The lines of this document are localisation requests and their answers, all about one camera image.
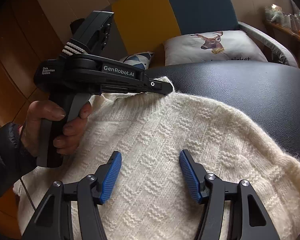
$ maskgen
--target blue gripper pad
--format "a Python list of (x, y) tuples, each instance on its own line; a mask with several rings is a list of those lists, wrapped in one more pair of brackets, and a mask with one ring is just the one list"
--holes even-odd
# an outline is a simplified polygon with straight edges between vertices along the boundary
[(194, 170), (193, 170), (191, 164), (189, 163), (189, 161), (183, 151), (181, 151), (179, 154), (179, 163), (180, 163), (183, 177), (185, 178), (185, 181), (187, 183), (191, 197), (197, 203), (200, 203), (201, 199), (202, 199), (202, 196), (200, 193), (200, 183), (194, 173)]
[(119, 175), (119, 171), (121, 169), (122, 164), (122, 156), (120, 152), (116, 153), (116, 156), (105, 176), (105, 179), (102, 183), (102, 193), (100, 196), (100, 202), (104, 204), (111, 196), (114, 184)]

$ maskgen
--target silver screw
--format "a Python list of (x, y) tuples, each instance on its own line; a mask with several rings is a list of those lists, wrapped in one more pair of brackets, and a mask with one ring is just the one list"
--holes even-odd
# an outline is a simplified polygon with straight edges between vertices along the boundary
[(216, 176), (213, 173), (208, 173), (207, 179), (214, 180), (214, 179), (216, 179)]
[(59, 180), (56, 180), (54, 183), (53, 183), (53, 186), (54, 187), (59, 187), (61, 185), (61, 181)]
[(95, 179), (96, 179), (96, 176), (94, 176), (93, 174), (89, 174), (89, 175), (88, 175), (88, 178), (89, 178), (90, 180), (95, 180)]
[(249, 181), (243, 179), (243, 180), (241, 181), (241, 184), (242, 184), (243, 186), (247, 187), (247, 186), (249, 186), (250, 183), (249, 183)]

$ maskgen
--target sofa armrest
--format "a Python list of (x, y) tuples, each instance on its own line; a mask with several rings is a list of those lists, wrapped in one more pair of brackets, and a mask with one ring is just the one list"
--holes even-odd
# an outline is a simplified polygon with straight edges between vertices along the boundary
[(258, 41), (261, 41), (264, 45), (270, 48), (272, 53), (277, 55), (283, 64), (298, 67), (298, 63), (293, 54), (275, 39), (248, 24), (239, 22), (239, 27), (242, 31), (246, 32)]

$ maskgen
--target black jacket sleeve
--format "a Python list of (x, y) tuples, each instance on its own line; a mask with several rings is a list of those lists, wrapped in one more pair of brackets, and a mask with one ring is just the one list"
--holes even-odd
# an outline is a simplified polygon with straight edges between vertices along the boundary
[(0, 197), (23, 175), (36, 166), (36, 159), (21, 144), (18, 151), (18, 125), (0, 128)]

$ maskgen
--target knit pattern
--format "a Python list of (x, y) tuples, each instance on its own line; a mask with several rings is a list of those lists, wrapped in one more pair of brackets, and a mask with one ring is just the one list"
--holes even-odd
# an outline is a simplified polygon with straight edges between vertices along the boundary
[[(111, 198), (99, 206), (108, 239), (193, 239), (203, 206), (190, 197), (179, 166), (180, 150), (188, 149), (195, 162), (222, 180), (247, 179), (281, 240), (295, 240), (300, 233), (300, 163), (239, 110), (175, 91), (105, 94), (92, 102), (76, 154), (60, 168), (38, 167), (23, 177), (35, 206), (53, 181), (79, 181), (117, 150), (122, 168)], [(14, 190), (24, 232), (33, 210), (18, 182)], [(222, 240), (229, 208), (226, 202)], [(74, 238), (81, 239), (77, 213), (72, 203)]]

